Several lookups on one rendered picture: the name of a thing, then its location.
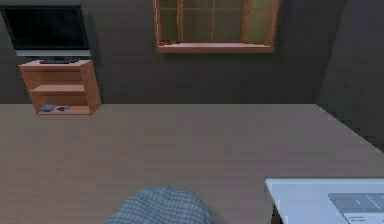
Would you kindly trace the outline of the brown wooden framed window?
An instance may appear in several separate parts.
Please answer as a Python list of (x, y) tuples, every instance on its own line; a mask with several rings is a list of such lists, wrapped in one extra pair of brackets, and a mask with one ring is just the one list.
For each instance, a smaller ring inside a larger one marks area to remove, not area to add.
[(156, 51), (271, 54), (282, 0), (153, 0)]

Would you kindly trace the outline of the black television set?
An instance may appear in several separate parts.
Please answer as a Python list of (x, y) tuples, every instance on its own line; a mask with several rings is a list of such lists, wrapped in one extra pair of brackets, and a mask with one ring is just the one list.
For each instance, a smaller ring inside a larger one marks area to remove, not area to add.
[(0, 14), (17, 56), (42, 64), (69, 64), (90, 57), (80, 5), (2, 5)]

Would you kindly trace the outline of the blue checked cushion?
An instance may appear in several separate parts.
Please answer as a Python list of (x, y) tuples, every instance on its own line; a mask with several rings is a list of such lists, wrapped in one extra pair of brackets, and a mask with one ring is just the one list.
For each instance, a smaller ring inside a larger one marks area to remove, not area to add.
[(215, 218), (192, 191), (151, 186), (129, 196), (104, 224), (215, 224)]

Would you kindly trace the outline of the brown wooden shelf unit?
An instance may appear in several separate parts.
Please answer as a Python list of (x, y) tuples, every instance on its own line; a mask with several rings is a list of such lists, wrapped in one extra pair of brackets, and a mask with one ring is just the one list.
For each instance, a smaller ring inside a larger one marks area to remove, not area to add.
[[(69, 64), (41, 64), (36, 60), (21, 64), (19, 70), (38, 115), (91, 115), (101, 105), (91, 60)], [(56, 107), (51, 112), (40, 112), (46, 104)], [(57, 111), (60, 106), (70, 109)]]

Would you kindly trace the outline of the white table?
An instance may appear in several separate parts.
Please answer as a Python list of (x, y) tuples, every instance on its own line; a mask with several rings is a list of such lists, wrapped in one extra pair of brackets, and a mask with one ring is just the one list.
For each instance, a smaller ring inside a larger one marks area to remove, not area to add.
[(329, 193), (384, 193), (383, 178), (267, 178), (283, 224), (348, 224)]

